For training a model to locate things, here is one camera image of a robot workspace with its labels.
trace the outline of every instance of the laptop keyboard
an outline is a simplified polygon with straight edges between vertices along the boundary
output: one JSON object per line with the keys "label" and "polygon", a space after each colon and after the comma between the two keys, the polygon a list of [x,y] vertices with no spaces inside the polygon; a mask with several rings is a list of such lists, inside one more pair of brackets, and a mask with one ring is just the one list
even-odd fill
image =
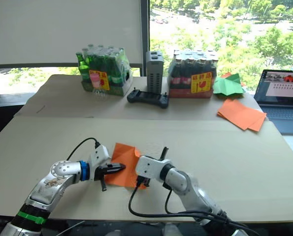
{"label": "laptop keyboard", "polygon": [[261,107],[269,119],[293,119],[292,108]]}

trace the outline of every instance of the gray device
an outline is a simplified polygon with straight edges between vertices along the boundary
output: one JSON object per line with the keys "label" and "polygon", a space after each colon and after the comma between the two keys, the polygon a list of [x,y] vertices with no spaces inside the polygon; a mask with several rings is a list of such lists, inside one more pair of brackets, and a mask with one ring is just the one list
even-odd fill
{"label": "gray device", "polygon": [[293,71],[264,70],[255,100],[283,135],[293,135]]}
{"label": "gray device", "polygon": [[146,52],[147,91],[161,94],[164,59],[160,51]]}

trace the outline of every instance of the white roller shade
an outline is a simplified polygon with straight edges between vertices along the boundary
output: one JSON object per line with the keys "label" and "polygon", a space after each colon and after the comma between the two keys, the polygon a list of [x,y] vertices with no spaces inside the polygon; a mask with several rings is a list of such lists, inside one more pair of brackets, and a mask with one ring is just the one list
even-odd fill
{"label": "white roller shade", "polygon": [[138,0],[0,0],[0,64],[76,62],[89,43],[142,63]]}

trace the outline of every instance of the green origami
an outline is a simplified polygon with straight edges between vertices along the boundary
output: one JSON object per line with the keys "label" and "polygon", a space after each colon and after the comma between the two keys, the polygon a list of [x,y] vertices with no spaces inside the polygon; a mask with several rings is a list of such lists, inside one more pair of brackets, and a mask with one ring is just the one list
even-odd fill
{"label": "green origami", "polygon": [[230,75],[227,78],[217,77],[213,85],[213,93],[222,93],[225,96],[244,93],[240,84],[239,74]]}

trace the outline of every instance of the beige table surface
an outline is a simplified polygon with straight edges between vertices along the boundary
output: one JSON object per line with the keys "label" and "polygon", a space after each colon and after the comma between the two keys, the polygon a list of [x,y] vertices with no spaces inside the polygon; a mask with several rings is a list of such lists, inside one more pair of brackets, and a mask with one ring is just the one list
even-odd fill
{"label": "beige table surface", "polygon": [[[117,118],[117,119],[153,119],[153,120],[222,120],[217,117],[217,110],[223,100],[216,96],[210,99],[173,98],[169,107],[143,103],[128,103],[127,98],[108,95],[106,98],[86,92],[80,83],[80,76],[53,75],[28,100],[17,116],[34,117],[80,117],[80,118]],[[134,77],[133,87],[146,91],[146,77]],[[167,91],[167,83],[163,80],[162,93]],[[259,109],[257,102],[246,93],[239,99],[244,105]]]}
{"label": "beige table surface", "polygon": [[[17,116],[0,133],[0,214],[15,215],[50,166],[66,159],[87,137],[98,138],[110,153],[116,142],[136,146],[153,157],[167,146],[167,158],[197,177],[233,220],[293,221],[293,152],[270,121],[254,133],[225,120]],[[87,160],[92,150],[88,142],[71,160]],[[138,191],[133,209],[161,213],[168,192],[155,180],[150,185]],[[101,192],[99,182],[89,181],[69,187],[50,217],[141,220],[128,211],[132,190],[107,188]],[[183,209],[174,194],[169,208]]]}

